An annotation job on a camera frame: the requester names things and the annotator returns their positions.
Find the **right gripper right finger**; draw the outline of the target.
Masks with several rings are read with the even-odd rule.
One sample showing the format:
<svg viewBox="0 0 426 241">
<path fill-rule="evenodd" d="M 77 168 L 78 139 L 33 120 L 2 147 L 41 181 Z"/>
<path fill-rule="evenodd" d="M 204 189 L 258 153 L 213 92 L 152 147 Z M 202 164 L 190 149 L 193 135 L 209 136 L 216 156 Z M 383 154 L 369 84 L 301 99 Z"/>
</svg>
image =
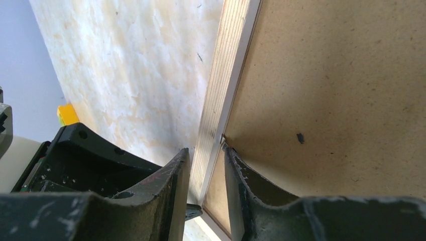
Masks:
<svg viewBox="0 0 426 241">
<path fill-rule="evenodd" d="M 425 240 L 425 202 L 411 197 L 298 197 L 224 148 L 232 240 Z"/>
</svg>

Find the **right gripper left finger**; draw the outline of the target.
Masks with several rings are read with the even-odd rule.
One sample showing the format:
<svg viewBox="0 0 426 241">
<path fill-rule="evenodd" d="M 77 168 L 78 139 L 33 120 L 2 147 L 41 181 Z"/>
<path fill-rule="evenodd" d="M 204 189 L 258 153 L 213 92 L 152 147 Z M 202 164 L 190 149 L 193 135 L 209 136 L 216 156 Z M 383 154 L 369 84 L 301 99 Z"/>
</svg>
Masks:
<svg viewBox="0 0 426 241">
<path fill-rule="evenodd" d="M 93 192 L 1 195 L 1 240 L 182 240 L 189 150 L 113 198 Z"/>
</svg>

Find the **light wooden picture frame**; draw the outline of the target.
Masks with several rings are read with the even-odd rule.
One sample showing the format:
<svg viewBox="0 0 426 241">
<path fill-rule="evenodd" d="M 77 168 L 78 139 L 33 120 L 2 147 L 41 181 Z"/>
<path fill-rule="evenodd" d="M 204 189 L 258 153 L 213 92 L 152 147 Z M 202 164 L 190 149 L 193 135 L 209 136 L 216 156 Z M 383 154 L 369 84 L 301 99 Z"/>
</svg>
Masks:
<svg viewBox="0 0 426 241">
<path fill-rule="evenodd" d="M 225 132 L 262 1 L 224 1 L 189 180 L 202 206 Z"/>
</svg>

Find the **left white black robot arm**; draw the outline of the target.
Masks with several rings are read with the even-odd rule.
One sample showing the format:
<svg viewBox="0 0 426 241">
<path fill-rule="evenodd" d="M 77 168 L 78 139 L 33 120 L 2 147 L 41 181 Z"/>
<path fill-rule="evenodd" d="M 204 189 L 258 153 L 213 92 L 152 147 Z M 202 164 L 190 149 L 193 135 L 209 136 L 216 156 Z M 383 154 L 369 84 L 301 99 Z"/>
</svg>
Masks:
<svg viewBox="0 0 426 241">
<path fill-rule="evenodd" d="M 61 127 L 51 141 L 32 141 L 15 136 L 12 107 L 1 103 L 1 228 L 200 216 L 200 206 L 178 197 L 187 152 L 161 167 L 82 123 Z"/>
</svg>

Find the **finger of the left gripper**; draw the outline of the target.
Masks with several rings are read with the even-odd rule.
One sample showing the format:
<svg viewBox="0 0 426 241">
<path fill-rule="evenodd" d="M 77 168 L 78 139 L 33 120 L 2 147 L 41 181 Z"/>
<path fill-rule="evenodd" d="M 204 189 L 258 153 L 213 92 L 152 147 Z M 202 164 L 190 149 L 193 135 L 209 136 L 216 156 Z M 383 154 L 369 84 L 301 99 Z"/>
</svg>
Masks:
<svg viewBox="0 0 426 241">
<path fill-rule="evenodd" d="M 41 145 L 12 193 L 93 192 L 113 198 L 164 166 L 137 157 L 77 123 L 62 127 L 52 141 Z M 200 206 L 186 204 L 185 220 L 201 213 Z"/>
</svg>

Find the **brown cardboard backing board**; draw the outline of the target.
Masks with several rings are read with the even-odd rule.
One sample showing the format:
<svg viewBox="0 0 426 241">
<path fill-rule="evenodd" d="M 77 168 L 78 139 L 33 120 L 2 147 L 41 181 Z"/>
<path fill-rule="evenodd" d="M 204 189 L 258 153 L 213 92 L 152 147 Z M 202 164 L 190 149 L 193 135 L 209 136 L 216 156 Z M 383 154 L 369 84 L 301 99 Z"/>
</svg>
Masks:
<svg viewBox="0 0 426 241">
<path fill-rule="evenodd" d="M 226 146 L 298 197 L 425 202 L 425 1 L 262 1 L 223 137 L 230 239 Z"/>
</svg>

